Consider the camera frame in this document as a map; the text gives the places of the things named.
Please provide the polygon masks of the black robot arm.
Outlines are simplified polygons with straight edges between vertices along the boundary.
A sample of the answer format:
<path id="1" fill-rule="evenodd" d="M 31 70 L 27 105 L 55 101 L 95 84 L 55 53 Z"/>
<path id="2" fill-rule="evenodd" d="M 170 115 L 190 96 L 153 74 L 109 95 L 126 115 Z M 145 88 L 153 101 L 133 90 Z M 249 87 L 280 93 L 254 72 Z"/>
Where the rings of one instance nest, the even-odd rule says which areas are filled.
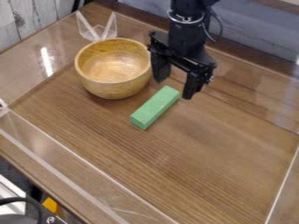
<path id="1" fill-rule="evenodd" d="M 172 0 L 166 12 L 169 30 L 149 31 L 153 78 L 162 82 L 176 66 L 186 73 L 181 98 L 189 100 L 210 83 L 216 60 L 205 52 L 210 17 L 217 18 L 210 6 L 218 0 Z"/>

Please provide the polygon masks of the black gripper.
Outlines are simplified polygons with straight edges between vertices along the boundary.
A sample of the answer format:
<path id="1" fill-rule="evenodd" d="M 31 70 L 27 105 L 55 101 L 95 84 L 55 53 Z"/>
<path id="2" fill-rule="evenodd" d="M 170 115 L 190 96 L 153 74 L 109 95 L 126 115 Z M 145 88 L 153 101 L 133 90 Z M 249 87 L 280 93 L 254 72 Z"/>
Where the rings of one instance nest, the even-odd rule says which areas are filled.
<path id="1" fill-rule="evenodd" d="M 181 98 L 189 100 L 210 82 L 216 62 L 204 49 L 206 39 L 205 15 L 182 16 L 169 12 L 168 32 L 149 31 L 153 79 L 162 82 L 176 66 L 186 73 Z"/>

